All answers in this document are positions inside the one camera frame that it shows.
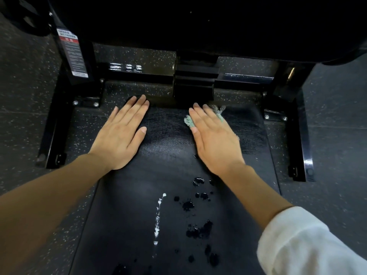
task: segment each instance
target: red stripe on label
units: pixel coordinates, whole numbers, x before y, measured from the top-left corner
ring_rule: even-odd
[[[73,38],[66,38],[66,37],[64,37],[64,36],[59,36],[59,38],[60,38],[61,40],[63,40],[63,41],[69,41],[69,42],[74,42],[74,43],[79,44],[79,40],[75,40],[75,39],[73,39]]]

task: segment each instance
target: fingernail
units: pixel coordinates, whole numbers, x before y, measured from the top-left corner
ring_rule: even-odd
[[[196,126],[191,127],[190,129],[191,129],[191,131],[192,131],[193,134],[197,132],[197,127]]]

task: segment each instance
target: warning label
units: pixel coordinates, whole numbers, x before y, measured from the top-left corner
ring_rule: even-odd
[[[87,69],[84,64],[83,56],[81,54],[79,40],[72,32],[57,28],[57,33],[61,40],[62,47],[64,48],[69,62],[71,73],[74,76],[88,78]]]

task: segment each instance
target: forearm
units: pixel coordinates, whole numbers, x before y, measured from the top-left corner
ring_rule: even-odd
[[[0,197],[0,270],[9,273],[34,254],[71,207],[109,169],[95,155],[32,180]]]
[[[275,192],[245,164],[237,164],[221,179],[262,229],[281,211],[293,205]]]

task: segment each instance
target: white shirt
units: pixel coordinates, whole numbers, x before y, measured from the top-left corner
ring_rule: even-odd
[[[303,208],[288,208],[265,228],[257,257],[267,275],[362,275],[367,261]]]

